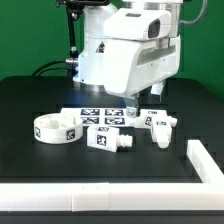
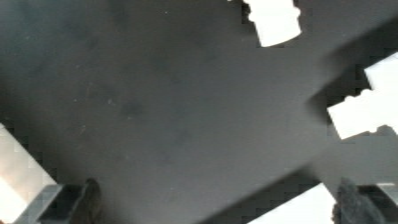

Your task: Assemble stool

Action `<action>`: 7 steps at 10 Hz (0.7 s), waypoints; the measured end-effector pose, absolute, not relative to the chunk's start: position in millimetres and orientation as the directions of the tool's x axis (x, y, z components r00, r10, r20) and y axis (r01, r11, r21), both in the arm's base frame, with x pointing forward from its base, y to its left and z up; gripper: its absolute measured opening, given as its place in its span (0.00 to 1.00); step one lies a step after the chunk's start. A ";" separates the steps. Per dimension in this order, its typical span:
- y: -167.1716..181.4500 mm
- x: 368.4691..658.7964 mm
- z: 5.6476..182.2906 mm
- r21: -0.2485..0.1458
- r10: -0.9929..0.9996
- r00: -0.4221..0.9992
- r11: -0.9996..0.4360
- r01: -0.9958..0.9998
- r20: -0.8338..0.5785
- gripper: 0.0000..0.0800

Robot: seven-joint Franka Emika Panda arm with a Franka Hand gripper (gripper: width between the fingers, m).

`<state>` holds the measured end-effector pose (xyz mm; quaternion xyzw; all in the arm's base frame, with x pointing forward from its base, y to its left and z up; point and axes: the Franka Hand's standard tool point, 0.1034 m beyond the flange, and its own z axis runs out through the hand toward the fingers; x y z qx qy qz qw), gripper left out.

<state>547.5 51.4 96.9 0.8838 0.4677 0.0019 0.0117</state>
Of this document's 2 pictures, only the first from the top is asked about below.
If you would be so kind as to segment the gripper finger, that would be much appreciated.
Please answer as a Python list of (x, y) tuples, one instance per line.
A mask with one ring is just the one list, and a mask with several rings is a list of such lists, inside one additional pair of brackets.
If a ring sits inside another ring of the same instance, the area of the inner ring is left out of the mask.
[(126, 105), (126, 114), (129, 117), (138, 116), (139, 105), (138, 105), (138, 99), (136, 97), (126, 98), (125, 105)]
[(159, 104), (161, 102), (164, 87), (165, 87), (164, 81), (152, 85), (150, 90), (150, 100), (153, 103)]

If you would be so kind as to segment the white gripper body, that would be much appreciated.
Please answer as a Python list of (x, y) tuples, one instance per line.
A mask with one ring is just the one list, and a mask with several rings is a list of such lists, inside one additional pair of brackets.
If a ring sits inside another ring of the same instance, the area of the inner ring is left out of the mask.
[(177, 73), (180, 37), (171, 37), (167, 10), (121, 8), (104, 22), (108, 41), (103, 59), (104, 87), (130, 97)]

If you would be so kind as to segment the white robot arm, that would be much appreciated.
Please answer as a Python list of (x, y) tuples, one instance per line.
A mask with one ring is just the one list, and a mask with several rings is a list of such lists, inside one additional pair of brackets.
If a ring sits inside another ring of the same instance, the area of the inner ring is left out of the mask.
[(124, 99), (127, 115), (139, 115), (141, 91), (177, 73), (183, 0), (122, 0), (122, 6), (84, 10), (84, 49), (74, 83)]

